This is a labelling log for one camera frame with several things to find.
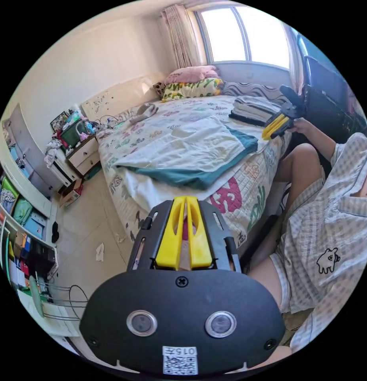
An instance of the picture frame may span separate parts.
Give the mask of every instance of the picture frame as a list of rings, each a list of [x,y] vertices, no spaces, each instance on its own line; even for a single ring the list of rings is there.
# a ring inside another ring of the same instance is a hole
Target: picture frame
[[[51,128],[54,132],[59,131],[62,129],[64,124],[66,123],[66,119],[68,118],[68,114],[63,111],[61,114],[59,114],[50,124]]]

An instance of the pajamas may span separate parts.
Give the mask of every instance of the pajamas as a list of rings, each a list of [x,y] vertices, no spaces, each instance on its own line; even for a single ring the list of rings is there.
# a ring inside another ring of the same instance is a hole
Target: pajamas
[[[336,144],[332,171],[306,188],[288,210],[271,260],[282,286],[282,312],[314,308],[293,336],[293,352],[339,313],[367,262],[367,198],[350,196],[367,177],[367,138]]]

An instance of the floral quilt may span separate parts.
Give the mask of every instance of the floral quilt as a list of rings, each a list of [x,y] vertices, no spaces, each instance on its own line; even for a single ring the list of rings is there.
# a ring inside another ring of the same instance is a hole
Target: floral quilt
[[[243,123],[229,118],[235,97],[218,95],[174,102],[158,102],[158,112],[126,131],[109,131],[99,139],[99,154],[113,203],[128,237],[134,241],[149,211],[141,209],[129,196],[112,164],[116,157],[127,156],[175,128],[209,116],[241,128]],[[248,232],[260,219],[280,157],[286,151],[290,133],[268,142],[264,150],[253,155],[236,174],[206,201],[216,206],[228,224],[236,246],[246,240]],[[183,252],[188,251],[187,224],[184,223]]]

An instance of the window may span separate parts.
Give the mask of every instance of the window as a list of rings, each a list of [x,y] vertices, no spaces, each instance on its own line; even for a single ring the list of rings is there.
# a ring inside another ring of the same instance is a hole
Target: window
[[[196,12],[209,62],[250,61],[289,68],[283,24],[248,6]]]

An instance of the pink pillow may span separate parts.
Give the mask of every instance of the pink pillow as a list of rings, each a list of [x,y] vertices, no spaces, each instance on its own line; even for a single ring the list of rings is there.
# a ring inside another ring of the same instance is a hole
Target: pink pillow
[[[179,82],[196,83],[205,79],[206,75],[211,71],[215,71],[215,69],[216,67],[212,65],[189,66],[184,67],[183,69],[177,69],[165,79],[165,84],[168,85],[169,83]]]
[[[205,78],[219,78],[219,75],[215,70],[210,70],[206,73]]]

